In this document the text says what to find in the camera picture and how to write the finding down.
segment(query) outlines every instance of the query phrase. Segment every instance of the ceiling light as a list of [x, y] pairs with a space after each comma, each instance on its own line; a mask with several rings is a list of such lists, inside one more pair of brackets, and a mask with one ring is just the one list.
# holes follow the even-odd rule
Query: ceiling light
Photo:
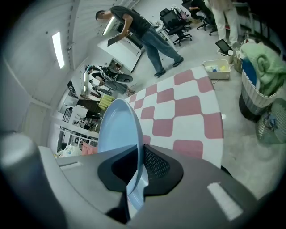
[[59, 67], [62, 68], [64, 66], [64, 60], [63, 60], [63, 53], [62, 53], [62, 47], [61, 47], [60, 33], [57, 32], [55, 35], [52, 36], [52, 38], [53, 38], [53, 44], [55, 48], [55, 55], [57, 56]]
[[105, 35], [105, 34], [107, 33], [107, 30], [108, 30], [108, 28], [110, 27], [110, 25], [111, 25], [111, 23], [113, 22], [114, 19], [115, 19], [115, 17], [112, 17], [112, 18], [110, 19], [110, 21], [108, 22], [108, 25], [107, 25], [107, 27], [105, 28], [105, 30], [103, 31], [103, 34], [102, 34], [102, 35]]

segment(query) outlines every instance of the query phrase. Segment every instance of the green cloth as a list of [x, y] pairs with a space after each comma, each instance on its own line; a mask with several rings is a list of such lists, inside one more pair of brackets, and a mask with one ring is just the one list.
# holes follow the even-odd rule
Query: green cloth
[[286, 64], [278, 54], [263, 44], [246, 43], [240, 50], [254, 67], [261, 86], [259, 92], [270, 96], [283, 85], [286, 76]]

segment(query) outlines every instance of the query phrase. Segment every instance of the checkered tablecloth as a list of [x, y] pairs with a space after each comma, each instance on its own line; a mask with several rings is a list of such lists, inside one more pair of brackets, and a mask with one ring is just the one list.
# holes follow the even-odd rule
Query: checkered tablecloth
[[221, 166], [223, 123], [203, 66], [165, 79], [126, 101], [138, 116], [145, 144]]

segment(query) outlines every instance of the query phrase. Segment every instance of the yellow object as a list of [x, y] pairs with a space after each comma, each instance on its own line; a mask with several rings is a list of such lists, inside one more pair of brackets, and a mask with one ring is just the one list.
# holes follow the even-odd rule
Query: yellow object
[[100, 103], [99, 103], [99, 107], [106, 111], [106, 109], [110, 106], [110, 104], [112, 103], [113, 100], [115, 100], [116, 98], [115, 97], [112, 97], [110, 95], [104, 95], [101, 100], [100, 100]]
[[219, 68], [219, 71], [220, 71], [220, 72], [224, 72], [225, 69], [226, 69], [226, 67], [225, 67], [225, 66], [222, 66], [222, 67]]

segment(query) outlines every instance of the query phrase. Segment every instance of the blue jeans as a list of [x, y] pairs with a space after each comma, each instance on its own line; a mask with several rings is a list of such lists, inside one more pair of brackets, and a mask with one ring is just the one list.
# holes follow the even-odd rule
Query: blue jeans
[[164, 55], [173, 58], [175, 62], [180, 61], [182, 58], [163, 38], [160, 37], [160, 35], [157, 34], [153, 26], [151, 26], [142, 36], [141, 43], [157, 73], [164, 70], [158, 50]]

